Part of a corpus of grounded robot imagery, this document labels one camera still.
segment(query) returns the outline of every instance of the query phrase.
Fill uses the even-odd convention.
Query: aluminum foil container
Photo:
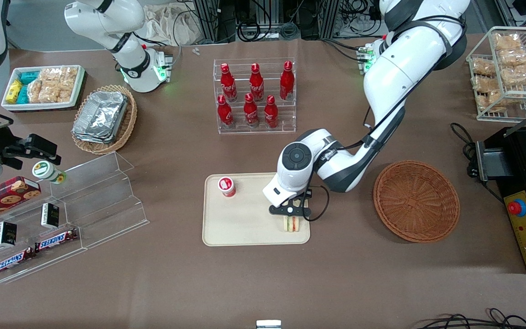
[[[94,92],[75,121],[72,133],[87,142],[111,143],[117,136],[126,107],[127,96],[120,92]]]

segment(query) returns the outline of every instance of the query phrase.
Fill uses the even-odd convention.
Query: brown tabletop
[[[480,37],[469,37],[470,47]],[[139,115],[120,153],[136,166],[131,184],[151,223],[0,285],[0,328],[242,329],[278,318],[287,329],[409,329],[443,313],[486,318],[490,307],[526,318],[526,275],[505,207],[467,177],[463,143],[449,127],[461,123],[475,140],[503,127],[474,118],[463,58],[432,73],[409,96],[397,132],[353,191],[332,193],[328,211],[311,225],[309,242],[211,248],[201,239],[206,177],[275,171],[282,148],[307,129],[325,127],[351,144],[367,133],[362,121],[368,103],[357,65],[321,42],[199,48],[200,56],[184,48],[171,83],[134,93]],[[282,56],[298,62],[298,131],[221,137],[213,60]],[[107,51],[12,51],[11,58],[12,67],[83,65],[86,94],[124,84]],[[56,142],[60,167],[68,169],[96,157],[72,142],[74,114],[17,114],[12,129]],[[405,242],[376,215],[374,179],[389,163],[406,159],[440,169],[458,192],[458,226],[441,242]],[[34,163],[26,160],[19,172],[6,169],[0,181],[18,173],[30,177]],[[316,211],[325,200],[317,195]]]

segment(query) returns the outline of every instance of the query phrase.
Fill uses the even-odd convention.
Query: small black box
[[[42,222],[43,227],[58,228],[60,222],[60,208],[51,203],[42,204]]]
[[[17,224],[0,222],[0,246],[15,246]]]

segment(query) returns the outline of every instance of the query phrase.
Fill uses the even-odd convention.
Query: coca-cola bottle
[[[221,64],[221,86],[223,87],[223,93],[228,102],[234,102],[237,100],[237,85],[234,82],[234,77],[230,73],[228,64]]]
[[[284,63],[284,72],[281,74],[281,79],[279,79],[279,97],[284,101],[294,100],[294,83],[296,79],[292,68],[294,68],[294,63],[286,61]]]
[[[223,124],[223,129],[232,129],[234,128],[234,119],[232,119],[232,110],[230,105],[227,104],[225,96],[220,95],[217,99],[219,103],[219,118],[221,118],[221,123]]]
[[[263,100],[263,77],[259,72],[259,64],[251,64],[251,78],[249,79],[251,84],[251,94],[255,99],[255,102]]]
[[[247,92],[245,95],[245,106],[242,110],[245,111],[245,119],[247,125],[251,128],[255,128],[259,125],[259,117],[257,116],[257,104],[253,101],[253,94]]]
[[[277,106],[275,105],[275,97],[273,95],[267,96],[267,104],[265,105],[265,125],[267,128],[277,127]]]

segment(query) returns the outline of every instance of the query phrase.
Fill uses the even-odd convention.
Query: clear acrylic shelf
[[[13,247],[0,247],[0,261],[72,228],[79,229],[79,239],[42,250],[35,258],[2,271],[0,283],[15,281],[149,223],[125,174],[130,169],[131,163],[112,152],[67,170],[67,180],[60,185],[39,181],[40,197],[1,214],[0,221],[17,224],[17,241]],[[40,225],[46,202],[60,208],[58,229]]]
[[[284,101],[279,97],[279,80],[281,73],[284,71],[284,62],[289,60],[294,63],[294,68],[292,69],[295,77],[294,83],[294,100]],[[218,104],[216,98],[218,95],[223,94],[221,87],[221,64],[227,63],[232,73],[232,76],[235,78],[237,84],[237,100],[235,102],[229,102],[228,104],[232,109],[232,117],[235,121],[235,127],[232,129],[224,129],[222,127],[221,119],[217,115],[216,109]],[[265,81],[265,97],[263,101],[257,102],[257,115],[259,116],[259,126],[255,128],[250,128],[247,125],[245,119],[245,112],[243,112],[242,107],[245,105],[245,94],[251,91],[249,85],[249,78],[251,77],[251,64],[258,63]],[[213,81],[214,81],[214,90],[215,96],[214,106],[215,106],[215,117],[216,124],[218,126],[219,134],[236,134],[236,133],[293,133],[296,131],[296,100],[297,94],[296,89],[298,85],[298,75],[296,73],[296,62],[295,58],[247,58],[247,59],[225,59],[225,60],[215,60],[213,67]],[[265,127],[265,100],[268,95],[275,96],[275,104],[279,110],[277,127],[272,129],[267,129]]]

